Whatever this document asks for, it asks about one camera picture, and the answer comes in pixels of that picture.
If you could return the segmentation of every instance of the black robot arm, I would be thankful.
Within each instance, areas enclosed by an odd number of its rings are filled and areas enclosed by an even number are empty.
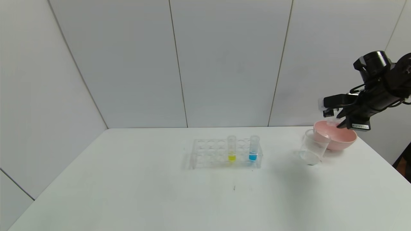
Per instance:
[[[354,62],[364,84],[349,94],[325,97],[319,101],[324,117],[334,116],[334,109],[342,108],[337,118],[345,117],[337,127],[367,131],[369,118],[389,107],[411,104],[411,53],[393,63],[384,51],[374,51]]]

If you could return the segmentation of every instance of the white table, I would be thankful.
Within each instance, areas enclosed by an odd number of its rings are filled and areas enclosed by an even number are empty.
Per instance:
[[[10,230],[411,230],[411,184],[361,139],[303,165],[307,129],[109,129]],[[261,137],[261,169],[188,169],[194,139],[231,134]]]

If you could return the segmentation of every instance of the yellow liquid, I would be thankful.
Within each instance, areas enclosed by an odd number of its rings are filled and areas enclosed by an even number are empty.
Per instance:
[[[229,161],[230,162],[236,161],[236,153],[235,152],[230,152],[229,153]]]

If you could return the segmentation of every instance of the white wall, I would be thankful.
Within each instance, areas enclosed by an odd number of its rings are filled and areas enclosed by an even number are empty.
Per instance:
[[[170,3],[188,126],[267,126],[291,0]]]
[[[37,198],[106,126],[47,1],[0,7],[1,168]]]
[[[17,185],[0,172],[0,231],[6,231],[33,203]]]
[[[353,63],[385,49],[404,1],[294,0],[269,125],[312,125],[318,98],[362,84]]]
[[[407,0],[386,53],[392,62],[411,53],[411,0]],[[372,129],[358,135],[393,164],[411,142],[411,106],[400,105],[371,117]]]
[[[51,0],[109,128],[186,127],[167,0]]]

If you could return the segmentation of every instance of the sticker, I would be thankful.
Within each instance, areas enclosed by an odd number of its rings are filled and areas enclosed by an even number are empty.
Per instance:
[[[354,128],[361,128],[361,129],[367,129],[369,130],[369,126],[365,124],[351,124],[352,127]]]

